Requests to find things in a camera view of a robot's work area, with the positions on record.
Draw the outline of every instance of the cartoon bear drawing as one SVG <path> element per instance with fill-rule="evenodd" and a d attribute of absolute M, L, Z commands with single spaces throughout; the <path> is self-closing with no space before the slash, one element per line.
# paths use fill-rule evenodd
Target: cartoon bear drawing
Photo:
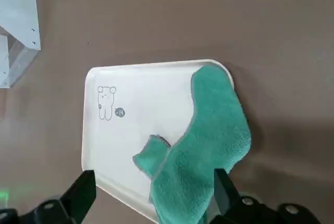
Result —
<path fill-rule="evenodd" d="M 109 121 L 113 116 L 115 87 L 98 87 L 99 116 L 101 120 Z"/>

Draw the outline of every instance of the teal microfiber cloth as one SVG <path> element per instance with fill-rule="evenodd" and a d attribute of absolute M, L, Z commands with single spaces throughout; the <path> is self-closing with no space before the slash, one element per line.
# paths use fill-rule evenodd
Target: teal microfiber cloth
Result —
<path fill-rule="evenodd" d="M 246 117 L 227 73 L 217 65 L 192 76 L 194 115 L 172 147 L 150 136 L 136 166 L 151 178 L 150 200 L 161 224 L 205 222 L 213 196 L 213 172 L 228 173 L 251 147 Z"/>

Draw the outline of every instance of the brown table surface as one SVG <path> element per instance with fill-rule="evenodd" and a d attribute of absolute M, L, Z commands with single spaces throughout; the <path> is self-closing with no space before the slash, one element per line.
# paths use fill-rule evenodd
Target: brown table surface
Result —
<path fill-rule="evenodd" d="M 334 0 L 38 0 L 42 51 L 0 92 L 0 190 L 22 213 L 81 173 L 95 66 L 213 58 L 231 71 L 253 146 L 231 173 L 267 205 L 334 211 Z M 98 190 L 85 223 L 149 223 Z"/>

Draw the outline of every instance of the screw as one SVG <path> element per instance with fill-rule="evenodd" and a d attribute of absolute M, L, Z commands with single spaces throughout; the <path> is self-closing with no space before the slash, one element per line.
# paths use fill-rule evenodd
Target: screw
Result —
<path fill-rule="evenodd" d="M 45 209 L 50 209 L 53 207 L 53 203 L 48 203 L 44 206 Z"/>
<path fill-rule="evenodd" d="M 295 206 L 292 206 L 292 205 L 287 205 L 286 207 L 285 207 L 285 209 L 289 212 L 289 213 L 291 213 L 291 214 L 293 214 L 293 215 L 295 215 L 295 214 L 297 214 L 299 211 L 298 211 L 298 209 L 295 207 Z"/>
<path fill-rule="evenodd" d="M 251 205 L 253 204 L 253 201 L 252 201 L 252 199 L 250 199 L 250 198 L 243 198 L 243 199 L 242 199 L 242 202 L 243 202 L 244 204 L 246 204 L 247 206 L 251 206 Z"/>
<path fill-rule="evenodd" d="M 6 218 L 8 213 L 1 213 L 0 214 L 0 220 Z"/>

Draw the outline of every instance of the plastic tray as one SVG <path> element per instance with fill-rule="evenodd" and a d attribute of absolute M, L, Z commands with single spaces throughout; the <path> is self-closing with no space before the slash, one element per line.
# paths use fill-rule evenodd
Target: plastic tray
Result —
<path fill-rule="evenodd" d="M 190 79 L 214 60 L 92 68 L 86 77 L 82 168 L 94 169 L 97 186 L 157 222 L 149 203 L 150 179 L 133 163 L 151 134 L 171 145 L 194 112 Z"/>

